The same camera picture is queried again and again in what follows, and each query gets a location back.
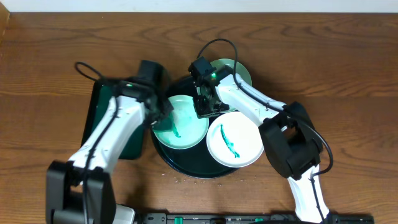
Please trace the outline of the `green-smeared plate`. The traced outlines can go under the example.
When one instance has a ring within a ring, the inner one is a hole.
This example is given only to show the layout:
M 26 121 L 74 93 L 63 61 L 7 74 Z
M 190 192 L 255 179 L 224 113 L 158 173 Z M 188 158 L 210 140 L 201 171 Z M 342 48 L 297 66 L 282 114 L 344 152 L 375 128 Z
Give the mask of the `green-smeared plate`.
M 169 97 L 173 110 L 169 116 L 171 127 L 153 127 L 156 138 L 165 146 L 182 150 L 197 145 L 205 136 L 209 127 L 208 118 L 198 118 L 193 105 L 193 97 L 175 95 Z

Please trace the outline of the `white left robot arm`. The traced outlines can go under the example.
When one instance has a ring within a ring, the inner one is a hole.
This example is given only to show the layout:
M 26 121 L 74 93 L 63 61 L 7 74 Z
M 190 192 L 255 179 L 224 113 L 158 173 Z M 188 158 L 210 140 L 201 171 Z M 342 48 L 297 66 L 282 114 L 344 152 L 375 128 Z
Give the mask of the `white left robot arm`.
M 53 161 L 46 175 L 47 223 L 133 223 L 133 208 L 116 203 L 111 174 L 128 140 L 144 124 L 172 110 L 160 83 L 129 78 L 113 87 L 106 113 L 69 161 Z

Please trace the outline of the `white plate with green streak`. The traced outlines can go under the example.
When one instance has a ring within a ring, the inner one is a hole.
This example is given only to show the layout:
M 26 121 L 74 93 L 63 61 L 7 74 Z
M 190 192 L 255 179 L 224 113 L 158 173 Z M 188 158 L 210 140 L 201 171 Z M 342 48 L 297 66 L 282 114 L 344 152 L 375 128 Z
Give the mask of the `white plate with green streak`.
M 211 123 L 206 144 L 215 161 L 232 168 L 248 166 L 264 152 L 258 127 L 238 111 L 223 114 Z

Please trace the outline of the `green scrubbing sponge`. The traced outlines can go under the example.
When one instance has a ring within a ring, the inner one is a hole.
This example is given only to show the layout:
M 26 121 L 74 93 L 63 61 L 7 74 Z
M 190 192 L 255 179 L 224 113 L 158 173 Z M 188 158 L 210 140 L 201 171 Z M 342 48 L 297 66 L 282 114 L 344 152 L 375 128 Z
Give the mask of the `green scrubbing sponge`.
M 156 122 L 152 129 L 155 131 L 168 131 L 171 130 L 173 126 L 173 119 L 171 117 L 165 118 Z

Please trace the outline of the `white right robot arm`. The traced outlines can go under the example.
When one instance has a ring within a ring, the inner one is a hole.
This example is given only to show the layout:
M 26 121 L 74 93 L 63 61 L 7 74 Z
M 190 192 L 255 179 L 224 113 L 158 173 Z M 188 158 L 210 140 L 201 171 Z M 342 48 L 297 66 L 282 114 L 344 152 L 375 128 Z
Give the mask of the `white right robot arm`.
M 226 67 L 188 69 L 197 94 L 198 117 L 220 114 L 225 106 L 236 108 L 259 130 L 268 161 L 289 182 L 295 200 L 295 214 L 306 223 L 326 223 L 329 209 L 323 201 L 319 176 L 320 153 L 330 150 L 315 130 L 307 111 L 297 102 L 289 105 L 269 98 L 246 83 L 240 74 Z

